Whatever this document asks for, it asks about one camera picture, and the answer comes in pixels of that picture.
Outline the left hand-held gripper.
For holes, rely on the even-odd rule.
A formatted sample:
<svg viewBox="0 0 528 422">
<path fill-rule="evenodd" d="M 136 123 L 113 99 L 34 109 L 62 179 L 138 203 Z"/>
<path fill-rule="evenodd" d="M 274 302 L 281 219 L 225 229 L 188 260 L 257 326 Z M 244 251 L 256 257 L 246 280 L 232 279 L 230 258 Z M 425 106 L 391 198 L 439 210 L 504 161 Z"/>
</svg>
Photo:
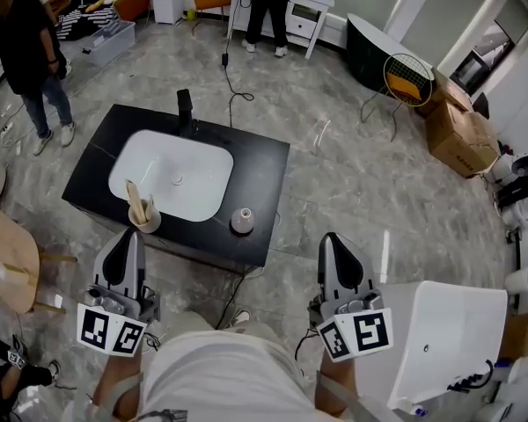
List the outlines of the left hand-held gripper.
<svg viewBox="0 0 528 422">
<path fill-rule="evenodd" d="M 160 319 L 160 295 L 143 287 L 144 278 L 142 234 L 127 228 L 95 258 L 94 284 L 77 306 L 78 343 L 112 356 L 134 356 L 147 327 Z"/>
</svg>

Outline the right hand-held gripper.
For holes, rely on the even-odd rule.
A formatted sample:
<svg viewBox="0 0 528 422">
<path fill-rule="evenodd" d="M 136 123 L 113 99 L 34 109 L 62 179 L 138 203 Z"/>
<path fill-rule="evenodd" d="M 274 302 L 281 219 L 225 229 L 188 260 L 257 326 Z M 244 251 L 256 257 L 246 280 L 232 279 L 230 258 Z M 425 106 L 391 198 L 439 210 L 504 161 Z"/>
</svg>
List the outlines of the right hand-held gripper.
<svg viewBox="0 0 528 422">
<path fill-rule="evenodd" d="M 326 233 L 319 244 L 318 280 L 325 300 L 309 302 L 310 326 L 334 363 L 393 348 L 392 311 L 374 288 L 370 258 L 352 241 Z"/>
</svg>

